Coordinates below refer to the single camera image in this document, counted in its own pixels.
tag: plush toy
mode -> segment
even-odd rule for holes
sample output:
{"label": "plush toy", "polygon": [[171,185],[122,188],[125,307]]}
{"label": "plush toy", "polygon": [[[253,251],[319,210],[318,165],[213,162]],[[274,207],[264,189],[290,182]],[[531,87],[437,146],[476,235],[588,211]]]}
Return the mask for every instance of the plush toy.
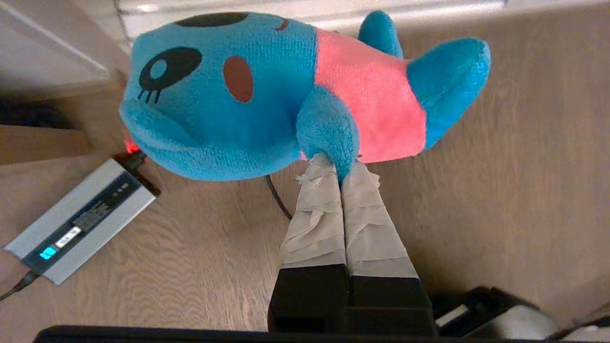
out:
{"label": "plush toy", "polygon": [[188,178],[255,178],[324,151],[342,180],[356,158],[432,147],[489,67],[474,38],[404,60],[383,12],[357,40],[274,15],[199,15],[136,39],[120,114],[150,158]]}

